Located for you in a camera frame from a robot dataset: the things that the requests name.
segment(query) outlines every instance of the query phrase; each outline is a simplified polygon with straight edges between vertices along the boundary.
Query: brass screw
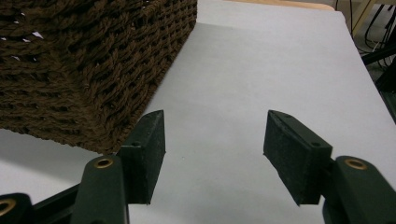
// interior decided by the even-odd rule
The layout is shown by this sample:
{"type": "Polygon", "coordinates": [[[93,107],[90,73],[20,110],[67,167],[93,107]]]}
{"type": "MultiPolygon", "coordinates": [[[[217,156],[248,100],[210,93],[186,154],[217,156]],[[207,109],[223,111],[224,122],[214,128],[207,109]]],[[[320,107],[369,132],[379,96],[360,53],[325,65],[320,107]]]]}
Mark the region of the brass screw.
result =
{"type": "Polygon", "coordinates": [[[14,199],[0,200],[0,217],[11,211],[17,202],[14,199]]]}
{"type": "Polygon", "coordinates": [[[111,159],[101,159],[101,160],[97,161],[94,166],[98,169],[104,169],[104,168],[111,166],[113,164],[113,162],[114,161],[111,159]]]}
{"type": "Polygon", "coordinates": [[[355,168],[357,170],[367,170],[367,165],[364,162],[356,159],[346,159],[345,163],[346,165],[355,168]]]}

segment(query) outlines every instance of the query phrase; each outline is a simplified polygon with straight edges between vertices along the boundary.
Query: woven basket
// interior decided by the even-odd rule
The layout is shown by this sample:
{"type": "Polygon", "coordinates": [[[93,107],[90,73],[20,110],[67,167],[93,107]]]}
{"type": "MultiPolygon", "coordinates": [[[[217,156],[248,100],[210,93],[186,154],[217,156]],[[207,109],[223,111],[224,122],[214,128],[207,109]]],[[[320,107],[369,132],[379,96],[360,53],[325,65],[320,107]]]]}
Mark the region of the woven basket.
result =
{"type": "Polygon", "coordinates": [[[0,128],[120,148],[196,21],[196,0],[2,0],[0,128]]]}

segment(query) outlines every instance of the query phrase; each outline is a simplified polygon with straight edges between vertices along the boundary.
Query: white tabletop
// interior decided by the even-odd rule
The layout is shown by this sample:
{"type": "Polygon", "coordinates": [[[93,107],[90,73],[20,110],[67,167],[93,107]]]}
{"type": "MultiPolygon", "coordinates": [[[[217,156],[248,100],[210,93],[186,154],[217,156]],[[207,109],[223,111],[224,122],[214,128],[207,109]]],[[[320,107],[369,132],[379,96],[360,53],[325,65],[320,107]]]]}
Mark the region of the white tabletop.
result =
{"type": "MultiPolygon", "coordinates": [[[[167,153],[152,205],[131,205],[131,223],[323,223],[321,206],[295,205],[262,155],[269,109],[396,187],[396,126],[341,13],[213,0],[198,10],[146,111],[164,110],[167,153]]],[[[98,156],[6,130],[0,141],[0,195],[33,203],[77,184],[98,156]]]]}

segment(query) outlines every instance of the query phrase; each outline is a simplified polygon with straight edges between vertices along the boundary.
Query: brown wicker basket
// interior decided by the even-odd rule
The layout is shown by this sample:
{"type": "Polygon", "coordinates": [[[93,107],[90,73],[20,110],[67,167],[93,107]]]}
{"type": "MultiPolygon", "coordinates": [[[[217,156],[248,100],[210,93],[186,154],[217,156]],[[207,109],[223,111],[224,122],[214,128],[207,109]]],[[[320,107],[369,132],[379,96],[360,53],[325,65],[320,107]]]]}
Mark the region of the brown wicker basket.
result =
{"type": "Polygon", "coordinates": [[[120,148],[194,27],[196,0],[2,0],[0,128],[120,148]]]}

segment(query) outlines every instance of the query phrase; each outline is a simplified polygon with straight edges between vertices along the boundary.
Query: black metal bracket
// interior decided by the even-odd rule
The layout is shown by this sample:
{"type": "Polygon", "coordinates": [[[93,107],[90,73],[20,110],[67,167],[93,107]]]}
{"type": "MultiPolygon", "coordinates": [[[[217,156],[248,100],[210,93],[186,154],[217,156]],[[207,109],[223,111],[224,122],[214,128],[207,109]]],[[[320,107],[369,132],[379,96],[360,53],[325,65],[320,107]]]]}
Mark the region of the black metal bracket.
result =
{"type": "Polygon", "coordinates": [[[0,196],[0,223],[129,223],[129,203],[151,202],[164,154],[163,111],[156,111],[139,120],[116,156],[88,162],[79,185],[35,205],[26,194],[0,196]]]}
{"type": "Polygon", "coordinates": [[[298,205],[325,197],[325,223],[396,223],[396,193],[378,170],[354,157],[333,161],[332,146],[294,117],[268,112],[263,151],[298,205]]]}

